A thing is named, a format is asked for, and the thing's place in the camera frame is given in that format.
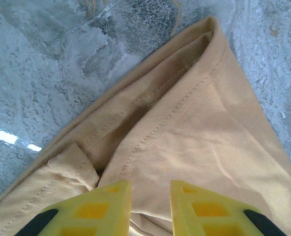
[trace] fabric fold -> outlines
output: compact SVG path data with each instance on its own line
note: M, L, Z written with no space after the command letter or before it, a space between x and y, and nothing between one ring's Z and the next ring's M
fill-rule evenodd
M131 235L172 235L172 179L254 205L291 235L291 163L216 18L176 35L58 134L0 197L0 236L120 179L132 181Z

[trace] gray marble surface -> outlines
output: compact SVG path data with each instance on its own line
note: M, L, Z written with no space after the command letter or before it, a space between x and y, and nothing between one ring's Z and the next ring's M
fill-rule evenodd
M168 41L177 16L179 32L207 15L220 20L291 159L291 0L0 0L0 193Z

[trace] yellow fabric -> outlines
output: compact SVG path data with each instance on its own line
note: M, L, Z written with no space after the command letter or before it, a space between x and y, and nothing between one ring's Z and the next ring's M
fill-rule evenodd
M179 179L259 208L291 236L291 163L214 17L176 35L61 131L0 197L0 236L120 179L132 181L131 235L172 235L170 181Z

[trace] yellow plastic object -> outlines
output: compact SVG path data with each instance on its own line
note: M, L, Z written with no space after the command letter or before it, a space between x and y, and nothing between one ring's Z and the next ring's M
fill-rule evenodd
M263 236L244 214L257 208L180 180L171 182L174 236Z
M42 212L50 209L58 209L58 213L38 236L127 236L131 183L121 180L99 187Z

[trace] folded cloth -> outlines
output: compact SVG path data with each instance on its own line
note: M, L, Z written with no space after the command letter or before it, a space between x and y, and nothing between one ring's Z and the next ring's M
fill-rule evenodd
M259 208L291 236L291 163L214 17L95 101L0 197L0 236L46 206L132 181L131 235L172 235L170 181Z

